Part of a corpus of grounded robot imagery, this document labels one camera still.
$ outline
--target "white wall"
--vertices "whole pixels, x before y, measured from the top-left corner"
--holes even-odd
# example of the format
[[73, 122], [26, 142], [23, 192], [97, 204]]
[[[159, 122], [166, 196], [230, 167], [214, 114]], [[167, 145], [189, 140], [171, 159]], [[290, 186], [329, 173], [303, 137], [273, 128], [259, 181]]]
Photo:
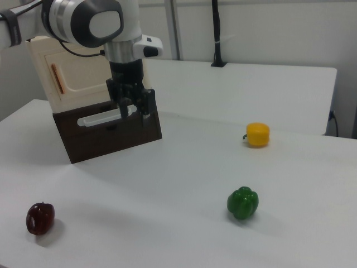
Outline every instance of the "white wall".
[[[0, 9], [19, 6], [20, 3], [20, 0], [0, 0]], [[2, 120], [34, 98], [46, 99], [46, 96], [24, 44], [2, 51], [0, 57]]]
[[171, 60], [173, 42], [173, 32], [167, 23], [167, 8], [163, 0], [141, 0], [140, 2], [161, 2], [160, 4], [141, 4], [140, 5], [140, 26], [143, 34], [159, 37], [162, 41], [164, 50], [160, 59]]
[[[337, 68], [332, 108], [340, 136], [350, 137], [357, 104], [357, 3], [238, 2], [247, 3], [222, 1], [219, 6], [221, 39], [230, 37], [222, 43], [223, 59], [231, 63]], [[177, 13], [183, 59], [212, 61], [210, 2], [178, 0]], [[328, 133], [335, 134], [331, 123]]]

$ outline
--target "apple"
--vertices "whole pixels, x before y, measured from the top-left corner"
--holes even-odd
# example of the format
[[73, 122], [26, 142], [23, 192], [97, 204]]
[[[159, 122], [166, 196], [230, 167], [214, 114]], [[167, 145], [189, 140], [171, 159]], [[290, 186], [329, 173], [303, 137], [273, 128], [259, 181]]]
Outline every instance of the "apple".
[[55, 208], [51, 204], [36, 203], [27, 212], [26, 227], [33, 235], [44, 235], [53, 225]]

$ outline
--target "white surface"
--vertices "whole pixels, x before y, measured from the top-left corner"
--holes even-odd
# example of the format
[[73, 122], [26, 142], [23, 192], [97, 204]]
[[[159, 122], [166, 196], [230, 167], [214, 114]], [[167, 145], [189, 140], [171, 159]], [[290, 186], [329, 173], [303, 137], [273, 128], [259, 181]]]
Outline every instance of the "white surface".
[[159, 111], [272, 129], [322, 135], [336, 69], [148, 60]]
[[[181, 56], [191, 61], [212, 61], [212, 7], [181, 6], [182, 1], [177, 9]], [[337, 68], [332, 108], [336, 111], [340, 134], [350, 137], [357, 105], [357, 3], [261, 2], [265, 4], [219, 6], [222, 40], [231, 37], [222, 43], [223, 59], [230, 63]], [[330, 125], [333, 135], [335, 127]]]
[[94, 15], [89, 23], [90, 32], [98, 38], [112, 35], [120, 29], [120, 14], [107, 11]]
[[114, 38], [113, 41], [129, 41], [140, 37], [143, 32], [140, 28], [138, 0], [119, 0], [119, 3], [122, 6], [124, 28], [120, 35]]
[[[0, 123], [0, 264], [27, 267], [355, 267], [357, 143], [160, 113], [163, 140], [71, 165], [47, 102]], [[259, 207], [226, 210], [246, 185]], [[55, 225], [26, 230], [33, 203]]]
[[[32, 5], [35, 5], [36, 2], [40, 2], [40, 0], [36, 0], [35, 2], [28, 4], [26, 7], [21, 6], [14, 9], [11, 9], [14, 13], [22, 12], [25, 8], [30, 8]], [[21, 14], [18, 17], [18, 28], [20, 29], [21, 39], [28, 40], [38, 35], [47, 35], [47, 32], [41, 20], [41, 6], [36, 6], [27, 12]], [[5, 48], [11, 46], [11, 36], [8, 30], [8, 25], [6, 21], [0, 21], [0, 51]]]
[[[105, 81], [111, 73], [105, 57], [74, 56], [52, 38], [38, 37], [26, 45], [54, 113], [110, 100]], [[73, 44], [67, 47], [80, 54], [99, 52], [98, 48], [87, 49]], [[52, 64], [56, 65], [64, 94], [60, 92]]]

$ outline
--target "white table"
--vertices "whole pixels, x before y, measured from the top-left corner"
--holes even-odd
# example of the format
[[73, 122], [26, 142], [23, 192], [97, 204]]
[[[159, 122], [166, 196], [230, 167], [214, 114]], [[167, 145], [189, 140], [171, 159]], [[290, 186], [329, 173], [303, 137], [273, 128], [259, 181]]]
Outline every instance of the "white table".
[[[0, 122], [0, 265], [55, 267], [355, 267], [357, 143], [160, 113], [163, 139], [71, 165], [47, 102]], [[229, 215], [240, 186], [259, 194]], [[33, 203], [56, 209], [35, 237]]]
[[335, 87], [333, 68], [147, 60], [160, 111], [275, 130], [323, 135]]

